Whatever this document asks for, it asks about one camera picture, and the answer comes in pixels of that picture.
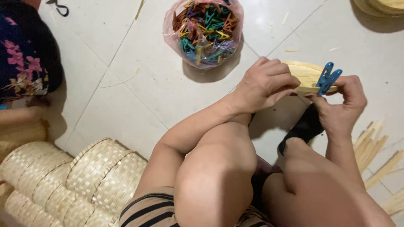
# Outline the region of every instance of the plastic bag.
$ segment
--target plastic bag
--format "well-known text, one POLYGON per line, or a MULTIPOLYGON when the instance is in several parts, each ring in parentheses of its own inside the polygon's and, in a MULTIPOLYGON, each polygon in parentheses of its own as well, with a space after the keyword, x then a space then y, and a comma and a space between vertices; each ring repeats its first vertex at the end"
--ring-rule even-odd
POLYGON ((192 67, 202 70, 214 68, 224 63, 236 51, 243 31, 244 10, 237 0, 226 0, 226 2, 224 0, 179 0, 167 11, 163 24, 164 41, 192 67), (212 41, 209 42, 207 40, 208 35, 204 35, 202 32, 202 29, 205 28, 201 28, 195 23, 195 20, 193 22, 188 20, 182 24, 180 29, 174 31, 174 15, 179 15, 185 10, 184 5, 187 3, 190 4, 190 2, 212 3, 227 7, 238 20, 232 32, 232 39, 218 41, 216 38, 214 43, 212 41), (180 38, 180 33, 181 31, 184 32, 184 29, 189 34, 195 34, 198 37, 196 44, 190 46, 187 41, 180 38), (190 51, 185 51, 184 47, 191 49, 190 51))

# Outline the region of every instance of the white tile floor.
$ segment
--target white tile floor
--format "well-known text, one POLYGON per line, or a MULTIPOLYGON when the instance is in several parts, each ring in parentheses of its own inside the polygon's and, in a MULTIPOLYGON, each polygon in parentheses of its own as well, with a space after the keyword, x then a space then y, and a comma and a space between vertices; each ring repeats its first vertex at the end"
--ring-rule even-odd
MULTIPOLYGON (((70 8, 66 18, 44 2, 39 12, 58 41, 66 74, 53 95, 50 132, 74 156, 87 144, 111 137, 149 158, 168 128, 232 91, 259 56, 318 65, 333 61, 344 75, 360 76, 369 105, 354 137, 371 121, 389 116, 385 133, 390 138, 368 175, 404 149, 403 21, 374 20, 349 1, 240 0, 245 42, 226 64, 201 74, 163 41, 163 18, 175 0, 147 0, 136 21, 140 0, 59 0, 70 8)), ((307 105, 287 97, 256 116, 250 132, 260 156, 275 162, 277 144, 307 105)), ((318 136, 313 148, 324 154, 325 147, 326 136, 318 136)), ((369 192, 382 204, 403 187, 401 171, 369 192)), ((404 226, 402 216, 394 218, 399 226, 404 226)))

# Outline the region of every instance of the dark floral clothing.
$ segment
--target dark floral clothing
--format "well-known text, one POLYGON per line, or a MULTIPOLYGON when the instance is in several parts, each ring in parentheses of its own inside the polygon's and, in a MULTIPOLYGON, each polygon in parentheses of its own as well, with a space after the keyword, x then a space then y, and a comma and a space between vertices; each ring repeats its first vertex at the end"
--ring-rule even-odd
POLYGON ((60 86, 57 44, 36 10, 19 1, 0 3, 0 103, 46 95, 60 86))

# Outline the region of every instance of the striped shorts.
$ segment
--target striped shorts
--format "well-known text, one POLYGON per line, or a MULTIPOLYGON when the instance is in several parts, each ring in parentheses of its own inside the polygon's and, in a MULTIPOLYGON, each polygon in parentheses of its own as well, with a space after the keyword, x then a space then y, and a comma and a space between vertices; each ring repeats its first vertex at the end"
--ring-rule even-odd
MULTIPOLYGON (((152 189, 131 199, 120 216, 120 227, 179 227, 174 213, 174 188, 152 189)), ((250 206, 235 227, 273 227, 259 210, 250 206)))

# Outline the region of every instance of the person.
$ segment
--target person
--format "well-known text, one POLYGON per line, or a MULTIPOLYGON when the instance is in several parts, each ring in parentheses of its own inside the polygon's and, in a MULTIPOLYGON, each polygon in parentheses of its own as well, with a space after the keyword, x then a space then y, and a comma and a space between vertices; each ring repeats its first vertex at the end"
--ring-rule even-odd
MULTIPOLYGON (((35 7, 40 1, 28 1, 35 7)), ((38 120, 49 101, 43 96, 62 83, 63 68, 55 38, 37 9, 19 0, 0 2, 0 125, 38 120), (24 109, 12 101, 33 98, 24 109)))
POLYGON ((394 226, 367 194, 355 161, 351 132, 367 104, 357 76, 335 82, 341 105, 307 94, 315 108, 307 109, 278 147, 283 173, 263 183, 262 209, 251 206, 257 166, 248 135, 251 114, 294 95, 299 85, 286 64, 259 58, 234 92, 164 134, 120 226, 394 226), (307 145, 321 126, 328 136, 326 157, 307 145))

